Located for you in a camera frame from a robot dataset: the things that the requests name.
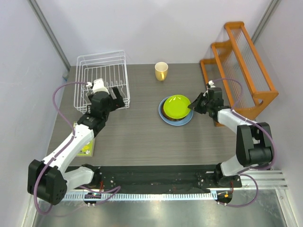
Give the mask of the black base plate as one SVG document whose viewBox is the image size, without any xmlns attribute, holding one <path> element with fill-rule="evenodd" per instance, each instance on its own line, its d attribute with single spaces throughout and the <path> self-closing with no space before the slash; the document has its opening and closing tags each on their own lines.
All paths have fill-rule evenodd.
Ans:
<svg viewBox="0 0 303 227">
<path fill-rule="evenodd" d="M 239 175 L 223 176 L 216 165 L 97 166 L 97 179 L 85 185 L 125 194 L 194 194 L 212 188 L 241 188 Z"/>
</svg>

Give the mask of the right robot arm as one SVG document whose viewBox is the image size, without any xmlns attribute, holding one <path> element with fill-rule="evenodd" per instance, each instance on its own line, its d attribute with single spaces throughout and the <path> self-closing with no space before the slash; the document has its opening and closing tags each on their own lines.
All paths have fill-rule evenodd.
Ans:
<svg viewBox="0 0 303 227">
<path fill-rule="evenodd" d="M 230 186 L 236 176 L 250 168 L 267 170 L 271 167 L 275 151 L 269 124 L 247 119 L 224 105 L 221 88 L 208 88 L 188 108 L 200 114 L 208 114 L 236 134 L 235 156 L 217 164 L 214 169 L 216 186 Z"/>
</svg>

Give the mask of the green illustrated book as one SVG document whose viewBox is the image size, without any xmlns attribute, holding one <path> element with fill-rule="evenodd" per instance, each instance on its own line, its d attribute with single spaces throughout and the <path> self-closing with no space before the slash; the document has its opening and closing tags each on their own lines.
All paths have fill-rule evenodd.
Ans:
<svg viewBox="0 0 303 227">
<path fill-rule="evenodd" d="M 94 152 L 95 139 L 93 138 L 78 152 L 76 157 L 92 157 Z"/>
</svg>

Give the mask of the orange wooden rack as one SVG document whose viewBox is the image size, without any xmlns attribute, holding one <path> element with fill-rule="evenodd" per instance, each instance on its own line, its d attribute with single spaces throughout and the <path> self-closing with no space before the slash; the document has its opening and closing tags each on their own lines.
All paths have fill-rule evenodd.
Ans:
<svg viewBox="0 0 303 227">
<path fill-rule="evenodd" d="M 218 85 L 227 104 L 254 120 L 279 92 L 244 22 L 227 22 L 224 29 L 228 39 L 212 43 L 210 54 L 200 61 L 204 81 L 220 79 Z"/>
</svg>

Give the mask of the green plate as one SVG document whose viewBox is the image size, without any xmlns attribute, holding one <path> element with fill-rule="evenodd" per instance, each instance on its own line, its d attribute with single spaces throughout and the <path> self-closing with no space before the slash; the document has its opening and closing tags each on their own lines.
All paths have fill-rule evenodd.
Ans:
<svg viewBox="0 0 303 227">
<path fill-rule="evenodd" d="M 171 118 L 183 118 L 190 112 L 189 104 L 191 102 L 186 96 L 172 95 L 164 102 L 164 112 Z"/>
</svg>

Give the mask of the brown yellow plate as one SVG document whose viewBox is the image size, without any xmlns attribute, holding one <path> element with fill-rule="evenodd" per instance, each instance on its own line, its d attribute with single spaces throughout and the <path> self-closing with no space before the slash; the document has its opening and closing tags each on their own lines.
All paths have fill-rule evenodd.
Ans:
<svg viewBox="0 0 303 227">
<path fill-rule="evenodd" d="M 168 119 L 168 120 L 170 120 L 170 121 L 174 121 L 174 122 L 181 121 L 181 120 L 185 119 L 185 118 L 188 116 L 188 114 L 187 114 L 187 115 L 186 115 L 185 117 L 183 117 L 183 118 L 179 118 L 179 119 L 171 118 L 171 117 L 169 117 L 169 116 L 167 116 L 167 115 L 165 114 L 165 112 L 164 112 L 164 107 L 163 107 L 163 106 L 161 107 L 161 113 L 162 113 L 162 115 L 164 116 L 164 118 L 166 118 L 166 119 Z"/>
</svg>

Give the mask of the yellow mug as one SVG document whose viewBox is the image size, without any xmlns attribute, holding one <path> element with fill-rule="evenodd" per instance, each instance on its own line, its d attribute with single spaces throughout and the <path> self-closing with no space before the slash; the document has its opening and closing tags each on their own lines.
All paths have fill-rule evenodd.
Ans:
<svg viewBox="0 0 303 227">
<path fill-rule="evenodd" d="M 167 77 L 168 73 L 168 64 L 165 62 L 158 62 L 154 66 L 155 68 L 155 76 L 158 81 L 164 81 Z"/>
</svg>

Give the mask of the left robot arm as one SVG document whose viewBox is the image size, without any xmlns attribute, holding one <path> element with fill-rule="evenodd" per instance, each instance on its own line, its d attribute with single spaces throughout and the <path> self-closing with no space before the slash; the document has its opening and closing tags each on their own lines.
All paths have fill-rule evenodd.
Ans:
<svg viewBox="0 0 303 227">
<path fill-rule="evenodd" d="M 28 167 L 27 191 L 35 200 L 58 204 L 67 192 L 82 185 L 95 189 L 100 185 L 100 170 L 89 164 L 67 172 L 80 150 L 105 127 L 110 112 L 125 106 L 118 87 L 89 95 L 88 111 L 72 127 L 71 134 L 42 161 L 33 160 Z"/>
</svg>

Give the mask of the perforated metal rail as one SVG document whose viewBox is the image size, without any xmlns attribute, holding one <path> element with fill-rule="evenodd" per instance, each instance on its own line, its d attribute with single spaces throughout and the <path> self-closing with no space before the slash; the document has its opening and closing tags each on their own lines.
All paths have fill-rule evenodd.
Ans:
<svg viewBox="0 0 303 227">
<path fill-rule="evenodd" d="M 210 193 L 194 194 L 124 194 L 118 193 L 111 196 L 109 193 L 97 195 L 87 191 L 75 191 L 65 195 L 62 201 L 199 201 L 216 200 L 216 191 Z"/>
</svg>

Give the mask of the light blue plate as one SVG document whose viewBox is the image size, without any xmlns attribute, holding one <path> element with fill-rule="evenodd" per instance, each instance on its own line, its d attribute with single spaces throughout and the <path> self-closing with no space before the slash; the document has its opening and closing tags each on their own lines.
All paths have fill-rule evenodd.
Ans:
<svg viewBox="0 0 303 227">
<path fill-rule="evenodd" d="M 169 120 L 168 118 L 166 118 L 163 113 L 162 113 L 162 110 L 163 110 L 163 105 L 164 105 L 164 102 L 168 99 L 169 97 L 166 97 L 164 98 L 160 104 L 159 104 L 159 107 L 158 107 L 158 112 L 159 112 L 159 116 L 160 118 L 167 124 L 169 125 L 172 125 L 172 126 L 183 126 L 187 123 L 189 123 L 194 115 L 193 113 L 193 110 L 190 110 L 189 114 L 182 120 L 180 121 L 172 121 L 172 120 Z"/>
</svg>

